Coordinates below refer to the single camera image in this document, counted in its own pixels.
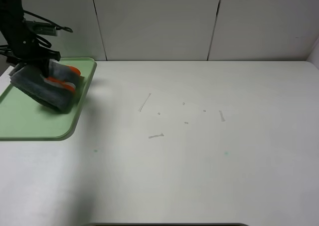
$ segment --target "gray cloth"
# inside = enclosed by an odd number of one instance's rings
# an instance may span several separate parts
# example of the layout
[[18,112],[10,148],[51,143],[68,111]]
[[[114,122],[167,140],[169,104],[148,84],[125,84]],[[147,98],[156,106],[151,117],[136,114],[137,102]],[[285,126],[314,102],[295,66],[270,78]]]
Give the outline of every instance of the gray cloth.
[[[74,73],[68,66],[50,62],[49,76],[73,83],[77,88],[80,84],[80,76]],[[26,65],[17,71],[13,70],[11,84],[39,102],[54,110],[67,111],[74,98],[74,93],[46,83],[41,70],[33,65]]]

